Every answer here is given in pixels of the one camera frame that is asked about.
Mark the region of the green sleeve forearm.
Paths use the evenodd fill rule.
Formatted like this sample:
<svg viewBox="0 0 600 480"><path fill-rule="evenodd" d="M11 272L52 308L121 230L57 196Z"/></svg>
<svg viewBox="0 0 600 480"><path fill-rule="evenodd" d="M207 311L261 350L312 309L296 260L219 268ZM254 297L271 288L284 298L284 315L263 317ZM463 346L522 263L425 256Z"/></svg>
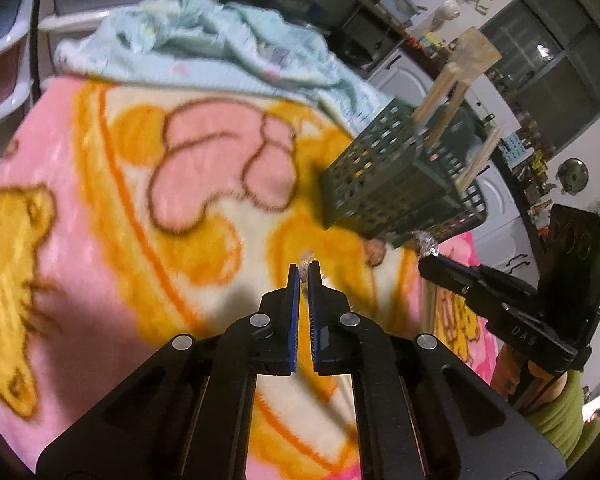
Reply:
<svg viewBox="0 0 600 480"><path fill-rule="evenodd" d="M584 420L584 394L577 370L568 370L550 385L551 374L533 362L528 363L528 369L542 382L533 393L535 403L524 408L524 417L562 453L567 467L571 468L600 435L600 416L590 422ZM520 374L521 358L511 346L504 344L496 359L491 388L508 401L520 383Z"/></svg>

